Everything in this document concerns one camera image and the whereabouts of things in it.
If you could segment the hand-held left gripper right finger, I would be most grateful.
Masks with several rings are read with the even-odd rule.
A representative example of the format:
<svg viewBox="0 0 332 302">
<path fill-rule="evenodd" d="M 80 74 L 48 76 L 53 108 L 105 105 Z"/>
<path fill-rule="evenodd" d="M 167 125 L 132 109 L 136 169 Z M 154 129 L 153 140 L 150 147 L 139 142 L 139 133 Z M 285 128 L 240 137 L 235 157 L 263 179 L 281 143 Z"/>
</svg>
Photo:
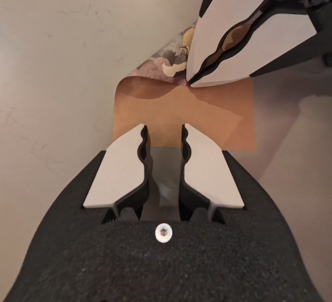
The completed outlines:
<svg viewBox="0 0 332 302">
<path fill-rule="evenodd" d="M 220 209 L 244 209 L 222 149 L 190 124 L 182 125 L 181 144 L 180 220 L 189 221 L 199 208 L 211 221 L 223 221 Z"/>
</svg>

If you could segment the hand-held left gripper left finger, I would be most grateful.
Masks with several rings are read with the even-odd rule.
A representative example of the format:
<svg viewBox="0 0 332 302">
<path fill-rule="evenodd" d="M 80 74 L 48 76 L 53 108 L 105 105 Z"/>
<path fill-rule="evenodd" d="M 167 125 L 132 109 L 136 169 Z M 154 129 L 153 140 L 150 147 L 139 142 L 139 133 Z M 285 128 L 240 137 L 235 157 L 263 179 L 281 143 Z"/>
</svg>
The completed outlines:
<svg viewBox="0 0 332 302">
<path fill-rule="evenodd" d="M 131 208 L 140 219 L 149 198 L 149 154 L 148 129 L 144 124 L 115 140 L 105 151 L 83 208 L 108 208 L 114 218 L 120 218 L 123 209 Z"/>
</svg>

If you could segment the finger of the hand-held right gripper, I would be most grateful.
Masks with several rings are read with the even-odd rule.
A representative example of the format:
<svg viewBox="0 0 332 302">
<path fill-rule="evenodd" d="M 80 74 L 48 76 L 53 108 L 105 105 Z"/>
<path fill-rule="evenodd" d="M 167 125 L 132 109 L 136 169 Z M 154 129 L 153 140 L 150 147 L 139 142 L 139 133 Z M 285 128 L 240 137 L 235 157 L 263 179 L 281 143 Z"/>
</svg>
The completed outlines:
<svg viewBox="0 0 332 302">
<path fill-rule="evenodd" d="M 213 72 L 202 76 L 191 87 L 209 87 L 245 79 L 316 33 L 307 14 L 275 14 L 253 32 L 243 49 L 222 61 Z"/>
<path fill-rule="evenodd" d="M 187 60 L 189 83 L 229 83 L 247 78 L 236 75 L 236 65 L 222 70 L 221 61 L 215 61 L 214 71 L 204 64 L 223 45 L 227 33 L 246 23 L 266 0 L 203 0 Z"/>
</svg>

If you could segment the orange origami paper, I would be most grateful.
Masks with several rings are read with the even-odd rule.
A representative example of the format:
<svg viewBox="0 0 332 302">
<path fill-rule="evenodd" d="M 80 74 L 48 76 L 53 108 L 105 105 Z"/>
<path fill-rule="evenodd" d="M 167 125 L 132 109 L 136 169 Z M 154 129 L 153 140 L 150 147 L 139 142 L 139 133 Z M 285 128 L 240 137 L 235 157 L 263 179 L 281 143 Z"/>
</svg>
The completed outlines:
<svg viewBox="0 0 332 302">
<path fill-rule="evenodd" d="M 152 147 L 180 148 L 182 125 L 187 123 L 223 150 L 256 150 L 251 78 L 206 88 L 188 86 L 185 67 L 195 26 L 120 81 L 112 141 L 143 124 Z"/>
</svg>

